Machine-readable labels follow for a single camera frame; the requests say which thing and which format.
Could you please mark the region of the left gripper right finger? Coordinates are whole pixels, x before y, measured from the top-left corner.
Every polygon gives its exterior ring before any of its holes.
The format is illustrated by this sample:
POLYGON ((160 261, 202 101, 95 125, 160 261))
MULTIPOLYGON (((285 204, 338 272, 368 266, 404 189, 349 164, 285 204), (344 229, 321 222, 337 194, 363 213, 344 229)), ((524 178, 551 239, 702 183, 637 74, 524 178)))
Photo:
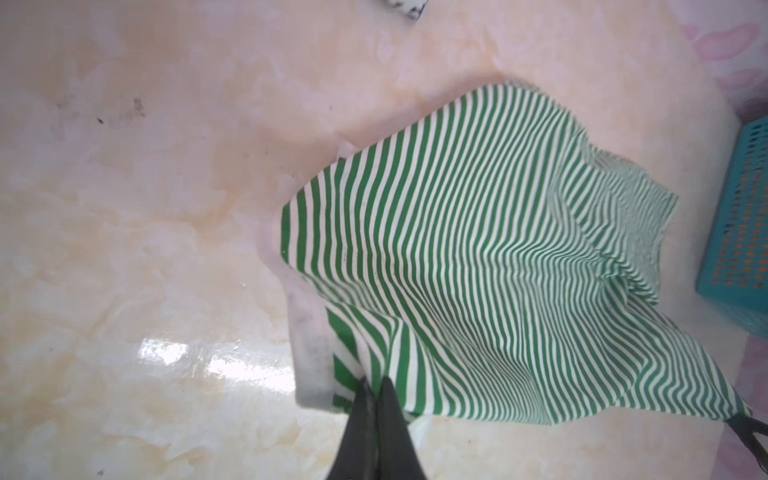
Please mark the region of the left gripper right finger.
POLYGON ((376 404, 378 478, 426 480, 392 380, 384 377, 376 404))

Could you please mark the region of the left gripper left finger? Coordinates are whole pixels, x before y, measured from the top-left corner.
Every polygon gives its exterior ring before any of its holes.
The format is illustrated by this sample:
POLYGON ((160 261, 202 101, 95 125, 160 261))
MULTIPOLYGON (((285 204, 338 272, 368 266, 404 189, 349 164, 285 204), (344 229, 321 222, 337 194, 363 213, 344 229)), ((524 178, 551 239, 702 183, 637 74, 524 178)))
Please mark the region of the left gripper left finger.
POLYGON ((376 399, 363 378, 328 473, 328 480, 373 480, 377 473, 378 434, 376 431, 376 399))

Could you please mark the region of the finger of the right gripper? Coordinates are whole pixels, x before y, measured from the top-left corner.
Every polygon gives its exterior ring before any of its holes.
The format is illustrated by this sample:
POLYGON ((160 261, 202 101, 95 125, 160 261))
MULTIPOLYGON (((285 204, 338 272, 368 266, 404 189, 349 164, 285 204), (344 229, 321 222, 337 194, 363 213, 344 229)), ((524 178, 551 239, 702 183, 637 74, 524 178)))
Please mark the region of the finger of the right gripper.
POLYGON ((746 414, 734 415, 726 424, 753 455, 760 469, 767 473, 767 449, 757 438, 758 435, 767 436, 767 424, 746 414))

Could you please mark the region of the green white striped garment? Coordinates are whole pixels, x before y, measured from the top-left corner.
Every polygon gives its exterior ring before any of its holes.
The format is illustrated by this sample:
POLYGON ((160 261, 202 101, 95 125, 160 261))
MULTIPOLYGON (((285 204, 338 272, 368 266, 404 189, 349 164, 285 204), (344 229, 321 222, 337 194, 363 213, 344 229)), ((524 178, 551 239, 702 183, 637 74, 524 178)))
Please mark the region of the green white striped garment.
POLYGON ((410 418, 748 414, 657 309, 676 204, 567 108, 514 83, 337 160, 280 218, 281 262, 306 304, 298 400, 349 411, 366 380, 391 381, 410 418))

